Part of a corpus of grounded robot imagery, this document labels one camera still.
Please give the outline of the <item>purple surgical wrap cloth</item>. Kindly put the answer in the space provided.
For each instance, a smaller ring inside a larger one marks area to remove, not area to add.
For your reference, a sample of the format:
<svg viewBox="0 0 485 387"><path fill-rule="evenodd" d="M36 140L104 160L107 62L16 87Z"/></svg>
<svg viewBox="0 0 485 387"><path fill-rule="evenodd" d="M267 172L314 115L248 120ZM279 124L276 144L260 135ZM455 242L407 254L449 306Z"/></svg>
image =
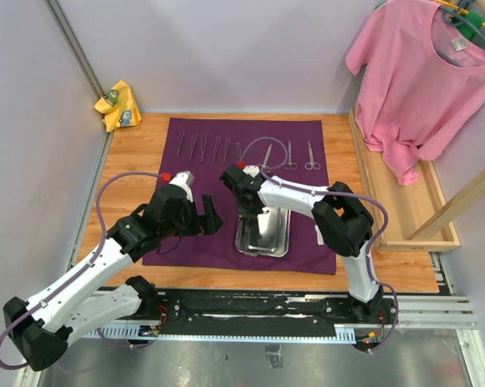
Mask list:
<svg viewBox="0 0 485 387"><path fill-rule="evenodd" d="M177 157L178 136L183 130L185 136L180 156ZM198 133L196 149L192 160L189 160L191 140L195 133ZM200 150L202 134L208 135L203 163ZM213 148L217 135L222 140L214 164ZM226 137L231 138L230 150L223 164ZM288 141L292 144L292 160L298 165L296 171L284 169L288 158ZM319 170L305 169L305 163L309 160L309 141L314 160L321 165ZM306 185L321 186L329 183L321 121L171 119L160 170L172 175L190 171L194 175L192 191L196 205L202 206L203 194L210 195L223 226L215 235L166 239L160 252L145 255L143 264L335 274L335 253L317 244L314 221L301 214L291 215L290 241L285 256L247 256L236 249L236 199L220 181L222 173L231 164L238 162L236 142L242 145L242 161L247 165L261 163L268 145L272 144L268 165L274 168L273 174Z"/></svg>

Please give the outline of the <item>steel instrument tray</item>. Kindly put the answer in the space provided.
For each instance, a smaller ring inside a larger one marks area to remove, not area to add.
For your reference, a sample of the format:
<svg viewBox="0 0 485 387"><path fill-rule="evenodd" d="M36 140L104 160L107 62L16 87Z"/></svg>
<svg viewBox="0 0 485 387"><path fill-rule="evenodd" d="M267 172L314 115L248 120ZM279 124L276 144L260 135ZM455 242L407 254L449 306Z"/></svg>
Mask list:
<svg viewBox="0 0 485 387"><path fill-rule="evenodd" d="M236 249L247 256L280 258L289 245L291 211L264 207L252 218L239 218L235 236Z"/></svg>

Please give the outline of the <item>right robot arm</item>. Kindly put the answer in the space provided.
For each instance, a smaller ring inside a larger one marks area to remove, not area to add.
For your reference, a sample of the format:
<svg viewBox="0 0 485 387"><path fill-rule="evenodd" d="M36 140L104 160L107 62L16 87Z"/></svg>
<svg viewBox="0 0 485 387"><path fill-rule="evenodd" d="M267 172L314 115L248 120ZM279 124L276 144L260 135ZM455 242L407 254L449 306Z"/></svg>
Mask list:
<svg viewBox="0 0 485 387"><path fill-rule="evenodd" d="M313 186L273 177L258 167L231 165L220 176L236 197L238 212L255 217L264 207L302 214L315 222L317 242L342 258L348 279L347 309L366 323L379 316L383 286L375 275L371 257L374 219L361 203L364 199L348 185Z"/></svg>

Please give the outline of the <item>white gauze pad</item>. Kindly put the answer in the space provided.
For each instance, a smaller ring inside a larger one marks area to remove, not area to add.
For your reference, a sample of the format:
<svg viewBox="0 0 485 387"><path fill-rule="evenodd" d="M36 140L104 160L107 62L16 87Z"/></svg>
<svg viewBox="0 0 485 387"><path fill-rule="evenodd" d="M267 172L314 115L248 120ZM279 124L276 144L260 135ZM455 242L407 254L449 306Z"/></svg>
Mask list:
<svg viewBox="0 0 485 387"><path fill-rule="evenodd" d="M314 228L315 228L316 235L317 235L317 244L318 245L323 245L324 244L324 239L323 239L323 236L321 234L321 231L320 231L318 225L316 225Z"/></svg>

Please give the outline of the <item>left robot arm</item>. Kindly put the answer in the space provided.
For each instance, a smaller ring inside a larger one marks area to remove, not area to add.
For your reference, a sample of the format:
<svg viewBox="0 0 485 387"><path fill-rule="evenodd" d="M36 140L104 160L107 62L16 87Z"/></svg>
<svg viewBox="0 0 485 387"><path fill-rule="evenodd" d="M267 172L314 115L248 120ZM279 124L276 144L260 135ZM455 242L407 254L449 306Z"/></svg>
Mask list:
<svg viewBox="0 0 485 387"><path fill-rule="evenodd" d="M78 265L45 290L24 301L13 297L3 307L6 335L34 371L55 362L82 336L121 317L150 318L160 311L155 286L141 276L129 278L112 295L89 296L114 274L131 266L164 239L213 235L223 224L208 194L198 214L186 184L166 184L148 204L120 218Z"/></svg>

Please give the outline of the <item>steel scissors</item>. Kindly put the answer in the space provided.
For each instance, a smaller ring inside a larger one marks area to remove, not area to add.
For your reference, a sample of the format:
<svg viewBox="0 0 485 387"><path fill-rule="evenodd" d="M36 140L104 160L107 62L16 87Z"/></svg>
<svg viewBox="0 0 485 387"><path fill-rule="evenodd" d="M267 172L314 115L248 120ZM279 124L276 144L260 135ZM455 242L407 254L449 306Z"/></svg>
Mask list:
<svg viewBox="0 0 485 387"><path fill-rule="evenodd" d="M259 165L259 167L261 169L267 169L268 168L268 161L269 161L269 158L270 158L270 155L271 155L271 152L272 152L272 144L269 144L268 147L267 147L267 151L265 153L265 156L263 158L263 161L262 163Z"/></svg>
<svg viewBox="0 0 485 387"><path fill-rule="evenodd" d="M309 160L305 163L306 170L319 170L321 165L314 160L313 148L312 144L308 142L308 153L309 153Z"/></svg>
<svg viewBox="0 0 485 387"><path fill-rule="evenodd" d="M288 158L287 158L287 161L284 163L284 169L296 171L297 168L298 168L297 163L295 163L292 160L292 144L290 141L288 141Z"/></svg>

